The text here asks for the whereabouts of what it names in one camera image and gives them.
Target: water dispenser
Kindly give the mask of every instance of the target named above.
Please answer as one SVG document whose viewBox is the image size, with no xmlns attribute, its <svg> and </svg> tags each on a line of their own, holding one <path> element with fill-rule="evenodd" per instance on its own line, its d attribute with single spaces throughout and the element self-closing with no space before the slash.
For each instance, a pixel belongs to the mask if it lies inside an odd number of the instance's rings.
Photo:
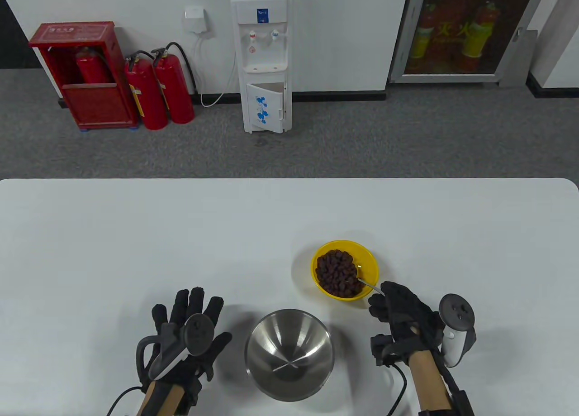
<svg viewBox="0 0 579 416">
<path fill-rule="evenodd" d="M 244 129 L 291 129 L 291 0 L 231 0 Z"/>
</svg>

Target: glass cabinet door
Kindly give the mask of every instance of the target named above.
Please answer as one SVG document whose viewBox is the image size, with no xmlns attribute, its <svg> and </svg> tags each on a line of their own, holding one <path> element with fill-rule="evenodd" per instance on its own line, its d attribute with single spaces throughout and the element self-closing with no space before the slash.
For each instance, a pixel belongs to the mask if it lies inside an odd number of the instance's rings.
<svg viewBox="0 0 579 416">
<path fill-rule="evenodd" d="M 532 16 L 538 1 L 529 13 L 532 0 L 411 0 L 409 9 L 419 13 L 413 17 L 407 11 L 399 42 L 405 55 L 395 58 L 403 62 L 398 69 L 403 76 L 494 75 L 509 46 L 527 29 L 524 17 Z"/>
</svg>

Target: white table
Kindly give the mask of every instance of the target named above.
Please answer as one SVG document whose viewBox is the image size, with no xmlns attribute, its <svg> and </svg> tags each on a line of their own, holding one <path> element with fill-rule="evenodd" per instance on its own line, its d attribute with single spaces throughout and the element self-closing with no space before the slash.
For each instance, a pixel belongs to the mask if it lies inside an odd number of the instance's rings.
<svg viewBox="0 0 579 416">
<path fill-rule="evenodd" d="M 577 188 L 557 179 L 4 180 L 0 415 L 102 416 L 137 383 L 151 307 L 197 285 L 225 298 L 234 341 L 192 414 L 384 415 L 401 382 L 374 366 L 370 336 L 387 327 L 310 277 L 318 246 L 351 239 L 430 306 L 469 300 L 478 342 L 452 372 L 477 415 L 571 416 L 578 238 Z M 244 374 L 248 331 L 280 308 L 316 315 L 337 345 L 328 383 L 298 403 Z M 416 412 L 410 383 L 398 414 Z"/>
</svg>

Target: white vr controller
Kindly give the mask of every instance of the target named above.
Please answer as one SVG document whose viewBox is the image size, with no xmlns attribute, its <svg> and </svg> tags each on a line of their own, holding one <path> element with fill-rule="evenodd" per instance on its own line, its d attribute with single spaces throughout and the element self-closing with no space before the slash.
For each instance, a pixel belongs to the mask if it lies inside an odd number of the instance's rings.
<svg viewBox="0 0 579 416">
<path fill-rule="evenodd" d="M 446 294 L 440 300 L 438 313 L 446 325 L 442 338 L 442 356 L 446 366 L 452 368 L 460 363 L 476 341 L 474 312 L 469 302 L 461 296 Z"/>
</svg>

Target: red cabinet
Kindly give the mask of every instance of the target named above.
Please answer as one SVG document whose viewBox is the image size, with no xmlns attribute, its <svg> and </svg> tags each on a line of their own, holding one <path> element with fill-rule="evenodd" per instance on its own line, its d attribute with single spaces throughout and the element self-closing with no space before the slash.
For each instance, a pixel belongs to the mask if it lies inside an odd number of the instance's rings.
<svg viewBox="0 0 579 416">
<path fill-rule="evenodd" d="M 114 23 L 42 24 L 30 46 L 39 48 L 81 130 L 137 127 L 138 112 L 124 76 L 124 57 Z M 76 60 L 87 48 L 110 70 L 109 82 L 85 83 Z"/>
</svg>

